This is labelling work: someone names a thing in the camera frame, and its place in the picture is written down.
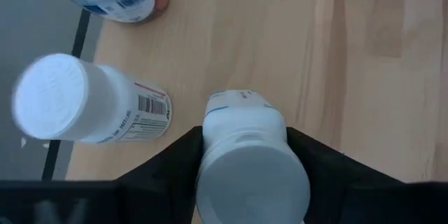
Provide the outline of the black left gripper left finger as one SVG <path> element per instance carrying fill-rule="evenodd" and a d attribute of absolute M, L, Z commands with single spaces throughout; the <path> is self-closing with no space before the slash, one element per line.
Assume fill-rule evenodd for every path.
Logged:
<path fill-rule="evenodd" d="M 119 177 L 119 222 L 190 224 L 202 156 L 202 128 L 196 126 L 145 163 Z"/>

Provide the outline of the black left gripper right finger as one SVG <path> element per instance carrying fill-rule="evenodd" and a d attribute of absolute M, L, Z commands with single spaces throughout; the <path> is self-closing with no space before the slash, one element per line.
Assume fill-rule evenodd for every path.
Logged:
<path fill-rule="evenodd" d="M 311 198 L 304 217 L 306 224 L 339 223 L 347 192 L 357 184 L 367 187 L 402 184 L 293 127 L 286 130 L 288 145 L 309 178 Z"/>

